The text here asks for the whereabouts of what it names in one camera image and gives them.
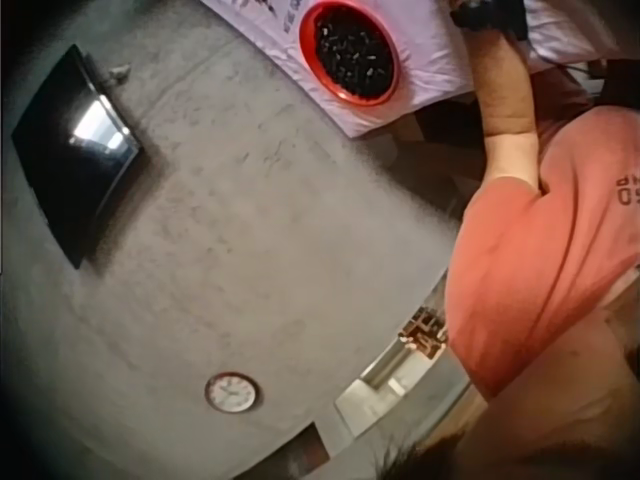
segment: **person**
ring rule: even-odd
[[[446,315],[488,405],[466,431],[390,458],[379,478],[640,478],[640,113],[591,108],[558,68],[532,79],[499,30],[464,37],[486,169]],[[608,84],[608,103],[637,102],[634,70],[611,62],[635,98]]]

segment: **television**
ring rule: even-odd
[[[44,80],[12,138],[51,233],[80,268],[100,213],[141,147],[76,45]]]

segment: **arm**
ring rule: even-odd
[[[451,0],[452,6],[459,3]],[[538,134],[527,65],[514,43],[498,30],[463,35],[482,113],[484,182],[512,176],[538,190]]]

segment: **round clock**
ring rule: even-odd
[[[211,377],[204,387],[209,405],[224,413],[242,413],[258,402],[258,384],[236,372],[224,372]]]

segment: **white cloth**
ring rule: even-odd
[[[201,0],[255,43],[324,109],[350,137],[362,135],[431,103],[472,90],[460,32],[449,19],[446,0],[358,0],[374,12],[393,37],[402,72],[385,104],[355,107],[328,92],[311,73],[298,43],[304,12],[317,0]],[[584,3],[571,14],[555,0],[525,0],[531,42],[560,63],[616,57],[615,41]],[[545,64],[529,53],[532,70]]]

